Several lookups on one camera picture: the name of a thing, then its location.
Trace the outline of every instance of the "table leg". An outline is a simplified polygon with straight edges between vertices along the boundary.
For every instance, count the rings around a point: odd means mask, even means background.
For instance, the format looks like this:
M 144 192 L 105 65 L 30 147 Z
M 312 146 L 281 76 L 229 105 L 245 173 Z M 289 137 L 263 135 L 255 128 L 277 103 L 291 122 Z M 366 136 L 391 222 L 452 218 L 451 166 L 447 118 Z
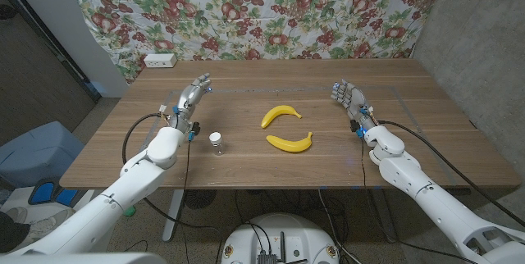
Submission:
M 170 210 L 168 211 L 168 216 L 171 218 L 179 219 L 180 211 L 182 210 L 182 198 L 184 197 L 184 190 L 176 189 L 173 191 L 173 196 L 171 196 Z M 164 232 L 162 232 L 162 240 L 169 242 L 173 239 L 174 230 L 176 228 L 176 223 L 174 221 L 166 219 L 166 224 L 164 225 Z
M 390 209 L 385 198 L 385 191 L 383 189 L 369 189 L 367 195 L 372 196 L 372 203 L 377 211 L 377 217 L 379 218 L 381 227 L 386 232 L 386 240 L 390 243 L 395 243 L 397 234 L 395 232 L 394 223 L 390 216 Z

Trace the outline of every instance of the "small bottle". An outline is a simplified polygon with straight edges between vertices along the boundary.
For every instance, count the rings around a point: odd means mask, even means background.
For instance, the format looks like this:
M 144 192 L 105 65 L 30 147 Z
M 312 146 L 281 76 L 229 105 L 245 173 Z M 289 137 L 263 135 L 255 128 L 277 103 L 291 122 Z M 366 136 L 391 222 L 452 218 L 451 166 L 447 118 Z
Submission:
M 218 156 L 223 154 L 221 141 L 221 133 L 213 132 L 212 134 L 210 134 L 210 142 L 213 145 L 213 151 L 215 152 L 215 155 Z

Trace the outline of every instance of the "electrical cord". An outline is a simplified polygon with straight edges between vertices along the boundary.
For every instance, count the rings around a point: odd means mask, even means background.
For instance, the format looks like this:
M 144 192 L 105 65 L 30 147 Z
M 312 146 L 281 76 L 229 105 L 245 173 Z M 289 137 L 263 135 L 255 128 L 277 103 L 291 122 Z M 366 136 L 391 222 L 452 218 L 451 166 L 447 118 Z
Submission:
M 128 162 L 128 159 L 126 158 L 126 146 L 128 145 L 128 140 L 130 139 L 130 136 L 131 136 L 131 133 L 133 132 L 133 130 L 135 129 L 135 127 L 137 125 L 139 125 L 142 121 L 148 119 L 149 117 L 161 117 L 161 114 L 160 112 L 158 113 L 150 113 L 148 115 L 145 115 L 145 116 L 142 116 L 141 118 L 139 118 L 131 127 L 130 129 L 128 130 L 128 132 L 126 133 L 126 136 L 124 137 L 124 142 L 122 143 L 122 163 L 123 164 L 126 164 Z
M 417 245 L 405 243 L 404 241 L 402 241 L 400 239 L 397 239 L 397 238 L 393 238 L 392 235 L 388 235 L 386 233 L 386 231 L 383 229 L 383 227 L 381 227 L 381 224 L 379 223 L 379 219 L 377 218 L 376 213 L 372 211 L 372 203 L 370 202 L 370 194 L 368 193 L 368 188 L 367 188 L 367 174 L 366 174 L 366 171 L 364 170 L 364 162 L 363 162 L 364 140 L 363 140 L 363 138 L 360 138 L 360 139 L 361 139 L 361 168 L 363 169 L 363 185 L 364 185 L 365 191 L 367 192 L 368 208 L 370 209 L 370 213 L 372 214 L 372 217 L 374 217 L 374 221 L 376 222 L 377 228 L 379 228 L 379 230 L 386 237 L 392 238 L 395 242 L 398 242 L 400 244 L 406 245 L 406 246 L 408 246 L 410 248 L 416 248 L 416 249 L 419 249 L 419 250 L 422 250 L 422 251 L 425 251 L 425 252 L 436 253 L 436 254 L 440 254 L 440 255 L 443 255 L 443 256 L 454 257 L 456 259 L 463 260 L 465 262 L 469 262 L 469 263 L 472 263 L 472 264 L 477 264 L 476 262 L 474 262 L 472 260 L 469 260 L 466 257 L 461 257 L 461 256 L 457 256 L 457 255 L 454 255 L 454 254 L 451 254 L 451 253 L 445 253 L 445 252 L 436 251 L 436 250 L 433 250 L 433 249 L 430 249 L 430 248 L 424 248 L 424 247 L 419 247 Z
M 189 264 L 189 255 L 188 255 L 188 240 L 186 240 L 186 233 L 184 232 L 184 226 L 182 226 L 182 236 L 184 237 L 184 247 L 186 249 L 186 261 Z
M 186 191 L 186 183 L 188 182 L 188 173 L 189 173 L 189 146 L 191 145 L 191 141 L 188 141 L 188 159 L 186 160 L 186 175 L 184 178 L 184 187 L 182 188 L 183 193 Z
M 134 243 L 131 247 L 125 249 L 124 252 L 127 252 L 127 251 L 131 250 L 134 246 L 136 246 L 137 244 L 140 244 L 140 243 L 145 243 L 146 244 L 146 249 L 144 250 L 144 252 L 146 253 L 148 251 L 148 241 L 145 240 L 145 239 L 139 240 L 138 242 Z
M 264 192 L 264 195 L 267 196 L 268 200 L 276 207 L 276 209 L 283 212 L 281 209 L 281 206 L 273 200 L 272 196 L 266 190 L 263 190 L 263 192 Z M 295 213 L 297 214 L 302 214 L 302 213 L 314 211 L 314 210 L 323 211 L 323 212 L 325 211 L 323 205 L 320 204 L 319 200 L 316 201 L 316 199 L 314 198 L 314 196 L 312 196 L 309 190 L 307 190 L 307 193 L 308 193 L 308 196 L 310 197 L 310 200 L 307 201 L 308 206 L 306 208 L 300 207 L 301 205 L 300 201 L 298 201 L 299 205 L 295 203 L 291 203 L 290 200 L 285 195 L 285 192 L 282 191 L 282 193 L 285 199 L 289 202 L 289 205 L 295 207 Z M 340 229 L 337 227 L 336 219 L 334 218 L 333 224 L 334 224 L 334 227 L 336 228 L 336 234 L 334 234 L 334 236 L 340 242 L 344 242 L 349 237 L 349 221 L 348 221 L 348 218 L 346 217 L 345 205 L 339 199 L 336 199 L 336 198 L 328 198 L 328 202 L 334 205 L 333 210 L 331 206 L 326 205 L 326 209 L 328 209 L 328 212 L 330 213 L 330 215 L 333 217 L 340 216 L 343 222 L 343 228 Z
M 330 227 L 331 227 L 331 232 L 334 234 L 334 238 L 336 240 L 336 244 L 347 254 L 349 255 L 352 260 L 354 260 L 356 263 L 358 264 L 361 264 L 361 262 L 359 261 L 359 259 L 357 258 L 357 256 L 355 256 L 354 254 L 350 253 L 349 251 L 346 250 L 345 246 L 343 246 L 342 243 L 339 242 L 339 240 L 337 240 L 337 235 L 336 235 L 336 228 L 334 227 L 334 224 L 331 220 L 331 217 L 330 217 L 330 213 L 328 212 L 328 209 L 326 208 L 326 204 L 324 202 L 324 200 L 322 199 L 322 195 L 321 195 L 321 190 L 318 189 L 317 190 L 319 192 L 319 199 L 321 199 L 321 203 L 322 203 L 322 206 L 324 207 L 325 209 L 325 212 L 326 212 L 326 215 L 328 216 L 328 221 L 330 222 Z
M 464 175 L 460 170 L 458 170 L 451 162 L 449 162 L 442 154 L 439 152 L 430 142 L 428 142 L 426 139 L 424 139 L 421 135 L 418 133 L 412 131 L 411 129 L 405 127 L 404 125 L 400 125 L 398 123 L 395 123 L 393 121 L 379 121 L 380 124 L 386 124 L 386 125 L 395 125 L 403 130 L 406 130 L 410 134 L 414 135 L 416 138 L 420 139 L 423 143 L 425 143 L 438 157 L 440 157 L 443 162 L 447 164 L 447 166 L 452 169 L 456 174 L 458 174 L 463 180 L 465 180 L 470 186 L 472 186 L 479 194 L 481 194 L 484 198 L 486 198 L 489 202 L 497 206 L 502 212 L 507 214 L 509 217 L 513 218 L 516 222 L 518 222 L 521 226 L 525 227 L 525 221 L 519 218 L 518 216 L 514 215 L 511 211 L 509 211 L 506 207 L 503 207 L 500 203 L 498 203 L 495 199 L 491 198 L 488 193 L 480 189 L 477 185 L 474 184 L 466 175 Z
M 266 235 L 266 240 L 268 241 L 268 253 L 272 255 L 272 245 L 270 244 L 270 237 L 268 237 L 268 234 L 266 233 L 266 231 L 261 226 L 253 224 L 249 220 L 248 220 L 248 223 L 244 223 L 243 216 L 240 214 L 239 204 L 237 202 L 237 190 L 235 191 L 235 208 L 237 209 L 237 213 L 239 214 L 239 218 L 240 218 L 240 225 L 238 225 L 237 227 L 241 225 L 250 225 L 252 227 L 253 232 L 255 232 L 255 235 L 257 236 L 257 239 L 259 240 L 259 244 L 261 245 L 261 253 L 265 252 L 263 249 L 263 242 L 261 241 L 261 238 L 259 237 L 259 234 L 257 233 L 254 227 L 257 227 L 260 230 L 262 230 L 264 235 Z
M 244 223 L 244 220 L 243 220 L 243 216 L 240 214 L 239 203 L 237 201 L 237 191 L 238 190 L 236 189 L 235 190 L 235 208 L 237 209 L 237 213 L 239 214 L 239 218 L 240 218 L 240 223 L 242 224 L 242 223 Z M 255 236 L 257 236 L 257 239 L 259 240 L 259 244 L 261 245 L 261 252 L 263 252 L 264 251 L 264 249 L 263 249 L 263 242 L 261 241 L 261 238 L 259 237 L 259 234 L 257 233 L 255 228 L 253 227 L 252 222 L 250 222 L 248 220 L 248 223 L 249 223 L 250 226 L 252 226 L 253 232 L 255 232 Z

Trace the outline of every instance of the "white bottle cap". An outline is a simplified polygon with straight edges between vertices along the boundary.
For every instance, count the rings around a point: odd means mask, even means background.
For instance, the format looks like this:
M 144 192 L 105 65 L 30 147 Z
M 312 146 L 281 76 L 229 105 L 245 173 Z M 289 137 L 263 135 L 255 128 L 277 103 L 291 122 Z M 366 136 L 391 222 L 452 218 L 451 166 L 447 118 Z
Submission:
M 212 134 L 210 134 L 210 142 L 213 144 L 213 145 L 218 145 L 220 144 L 222 141 L 222 138 L 221 138 L 221 133 L 219 132 L 213 132 Z

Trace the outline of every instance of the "black cable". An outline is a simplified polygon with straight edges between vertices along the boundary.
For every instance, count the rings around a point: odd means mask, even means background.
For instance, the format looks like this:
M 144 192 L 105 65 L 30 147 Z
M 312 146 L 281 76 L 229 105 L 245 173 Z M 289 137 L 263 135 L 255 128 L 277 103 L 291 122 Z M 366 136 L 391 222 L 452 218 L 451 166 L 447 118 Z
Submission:
M 142 121 L 144 121 L 145 119 L 149 118 L 149 117 L 161 117 L 161 114 L 160 112 L 158 113 L 150 113 L 148 115 L 145 115 L 145 116 L 142 116 L 141 118 L 139 118 L 131 127 L 130 129 L 128 130 L 128 132 L 126 133 L 126 136 L 124 137 L 124 142 L 122 143 L 122 163 L 123 164 L 126 164 L 128 162 L 128 159 L 126 158 L 126 146 L 128 145 L 128 139 L 130 138 L 131 136 L 131 133 L 133 132 L 133 130 L 135 129 L 135 127 L 137 125 L 139 125 Z
M 163 212 L 161 209 L 159 209 L 157 206 L 155 206 L 152 202 L 149 201 L 148 198 L 143 198 L 143 200 L 153 209 L 155 210 L 155 212 L 159 213 L 161 216 L 163 216 L 164 218 L 168 219 L 169 221 L 172 221 L 172 222 L 175 222 L 177 224 L 181 224 L 182 226 L 186 226 L 186 227 L 189 227 L 189 228 L 193 228 L 193 229 L 208 229 L 208 230 L 213 230 L 215 232 L 217 232 L 217 234 L 221 234 L 221 232 L 219 231 L 219 229 L 213 227 L 213 226 L 200 226 L 200 225 L 191 225 L 191 224 L 188 224 L 188 223 L 184 223 L 183 221 L 180 221 L 180 220 L 177 220 L 175 218 L 172 218 L 170 217 L 169 215 L 167 215 L 165 212 Z
M 138 242 L 134 243 L 131 247 L 125 249 L 124 252 L 127 252 L 127 251 L 131 250 L 134 246 L 136 246 L 137 244 L 140 244 L 140 243 L 145 243 L 146 244 L 146 249 L 144 250 L 144 252 L 146 253 L 148 251 L 148 241 L 145 240 L 145 239 L 139 240 Z
M 506 207 L 503 207 L 500 203 L 498 203 L 495 199 L 491 198 L 485 191 L 480 189 L 477 185 L 474 184 L 466 175 L 464 175 L 460 170 L 458 170 L 451 162 L 449 162 L 442 154 L 439 152 L 436 148 L 430 144 L 430 142 L 426 141 L 421 135 L 417 134 L 416 132 L 412 131 L 411 129 L 405 127 L 404 125 L 400 125 L 398 123 L 395 123 L 393 121 L 379 121 L 380 124 L 387 124 L 387 125 L 395 125 L 397 127 L 400 127 L 403 130 L 406 130 L 410 134 L 416 136 L 416 138 L 420 139 L 423 143 L 425 143 L 438 157 L 440 157 L 443 162 L 445 162 L 452 171 L 454 171 L 456 174 L 458 174 L 463 180 L 465 180 L 470 186 L 472 186 L 479 194 L 481 194 L 484 198 L 486 198 L 489 202 L 497 206 L 502 212 L 509 215 L 511 218 L 513 218 L 516 222 L 518 222 L 521 226 L 525 227 L 525 221 L 520 219 L 518 216 L 514 215 L 511 211 L 509 211 Z
M 257 224 L 254 224 L 254 223 L 242 223 L 240 225 L 238 225 L 237 227 L 241 226 L 241 225 L 251 225 L 252 228 L 255 226 L 257 228 L 259 228 L 260 230 L 262 230 L 262 232 L 264 233 L 264 235 L 266 236 L 266 240 L 268 241 L 268 254 L 269 255 L 272 255 L 272 245 L 270 244 L 270 237 L 268 236 L 268 234 L 266 233 L 266 231 L 259 225 Z
M 238 201 L 237 201 L 237 189 L 235 190 L 235 208 L 237 209 L 237 213 L 239 214 L 239 218 L 240 218 L 240 223 L 244 223 L 244 220 L 243 220 L 243 216 L 240 214 L 240 209 L 239 209 L 239 204 L 238 204 Z M 255 228 L 253 227 L 253 224 L 252 222 L 250 222 L 248 220 L 248 223 L 250 226 L 252 226 L 252 229 L 253 229 L 253 232 L 255 232 L 255 236 L 257 236 L 257 239 L 259 240 L 259 244 L 261 245 L 261 252 L 264 251 L 263 249 L 263 242 L 261 241 L 261 238 L 259 237 L 259 234 L 257 233 L 257 231 L 255 230 Z
M 436 250 L 433 250 L 433 249 L 430 249 L 430 248 L 419 247 L 417 245 L 405 243 L 404 241 L 402 241 L 400 239 L 393 238 L 392 235 L 388 235 L 386 233 L 386 231 L 381 227 L 381 224 L 379 223 L 379 220 L 377 219 L 376 213 L 372 211 L 372 203 L 370 202 L 370 195 L 368 193 L 368 188 L 367 188 L 367 176 L 366 176 L 366 172 L 364 170 L 363 156 L 364 156 L 364 140 L 363 140 L 363 138 L 361 138 L 361 168 L 363 169 L 363 186 L 364 186 L 365 191 L 367 192 L 368 207 L 370 209 L 370 212 L 372 213 L 372 216 L 375 219 L 377 228 L 379 228 L 379 230 L 382 231 L 383 234 L 386 237 L 392 238 L 395 242 L 398 242 L 400 244 L 406 245 L 406 246 L 408 246 L 410 248 L 416 248 L 416 249 L 419 249 L 419 250 L 422 250 L 422 251 L 425 251 L 425 252 L 436 253 L 436 254 L 440 254 L 440 255 L 443 255 L 443 256 L 454 257 L 454 258 L 457 258 L 459 260 L 463 260 L 465 262 L 469 262 L 469 263 L 472 263 L 472 264 L 477 264 L 476 262 L 474 262 L 472 260 L 469 260 L 466 257 L 461 257 L 461 256 L 457 256 L 457 255 L 454 255 L 454 254 L 451 254 L 451 253 L 445 253 L 445 252 L 441 252 L 441 251 L 436 251 Z
M 184 193 L 186 191 L 186 183 L 188 182 L 188 172 L 189 172 L 189 146 L 191 145 L 191 141 L 188 141 L 188 159 L 186 160 L 186 176 L 184 178 L 184 188 L 182 189 L 182 192 Z
M 301 208 L 301 205 L 300 205 L 300 200 L 299 200 L 299 205 L 296 205 L 294 202 L 292 202 L 289 198 L 288 198 L 288 195 L 286 195 L 286 191 L 284 189 L 281 189 L 281 192 L 282 192 L 282 195 L 285 197 L 285 200 L 293 207 L 295 207 L 296 210 L 299 210 L 299 212 L 303 212 L 303 209 Z
M 186 240 L 186 233 L 184 232 L 184 226 L 182 226 L 182 236 L 184 237 L 184 246 L 185 246 L 185 249 L 186 249 L 186 261 L 189 264 L 188 240 Z
M 264 192 L 264 194 L 268 197 L 268 199 L 270 200 L 270 202 L 272 202 L 272 204 L 282 212 L 281 206 L 279 206 L 279 204 L 276 203 L 276 202 L 273 200 L 273 198 L 270 196 L 270 194 L 269 194 L 266 190 L 263 190 L 263 192 Z
M 345 261 L 346 264 L 350 264 L 350 261 L 348 260 L 348 256 L 340 254 L 339 263 L 343 264 L 343 260 Z

